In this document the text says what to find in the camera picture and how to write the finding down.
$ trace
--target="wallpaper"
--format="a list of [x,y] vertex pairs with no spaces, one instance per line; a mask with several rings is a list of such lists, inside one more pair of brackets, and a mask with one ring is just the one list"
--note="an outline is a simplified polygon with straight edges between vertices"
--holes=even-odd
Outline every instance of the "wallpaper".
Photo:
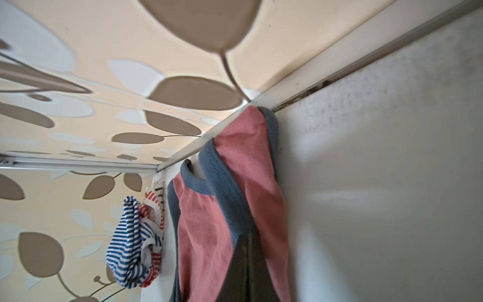
[[143,197],[152,175],[0,171],[3,302],[139,302],[115,283],[105,253],[123,199]]
[[159,163],[393,0],[0,0],[0,152]]

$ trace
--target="patterned ceiling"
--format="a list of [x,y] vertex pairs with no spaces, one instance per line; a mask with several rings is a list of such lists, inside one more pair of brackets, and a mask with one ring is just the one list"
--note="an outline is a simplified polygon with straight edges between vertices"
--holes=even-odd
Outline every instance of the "patterned ceiling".
[[0,0],[0,152],[159,163],[392,0]]

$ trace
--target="white wall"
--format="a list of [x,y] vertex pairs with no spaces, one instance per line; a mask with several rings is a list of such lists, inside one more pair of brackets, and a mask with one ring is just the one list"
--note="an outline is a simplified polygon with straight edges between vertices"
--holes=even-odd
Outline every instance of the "white wall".
[[[294,300],[482,300],[482,32],[480,11],[277,113]],[[145,301],[170,296],[166,225]]]

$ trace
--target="wall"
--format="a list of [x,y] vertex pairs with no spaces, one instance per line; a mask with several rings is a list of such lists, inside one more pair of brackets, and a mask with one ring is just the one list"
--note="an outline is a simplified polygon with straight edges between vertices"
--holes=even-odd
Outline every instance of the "wall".
[[276,113],[294,301],[481,299],[481,32],[480,10]]
[[393,1],[0,0],[0,152],[159,163]]
[[[96,302],[122,289],[111,284],[105,252],[123,199],[143,198],[152,175],[78,173],[0,170],[2,301],[73,301],[70,290],[95,292],[97,300],[88,302]],[[138,302],[140,296],[139,288],[123,290],[106,302]]]

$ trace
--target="blue and white striped cloth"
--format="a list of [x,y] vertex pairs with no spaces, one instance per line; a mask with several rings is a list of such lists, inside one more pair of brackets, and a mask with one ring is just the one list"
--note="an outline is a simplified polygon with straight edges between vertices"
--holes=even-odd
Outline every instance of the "blue and white striped cloth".
[[154,222],[139,218],[138,201],[128,196],[124,199],[124,211],[107,248],[107,265],[117,282],[125,288],[141,284],[151,270],[151,251],[161,250],[162,239]]

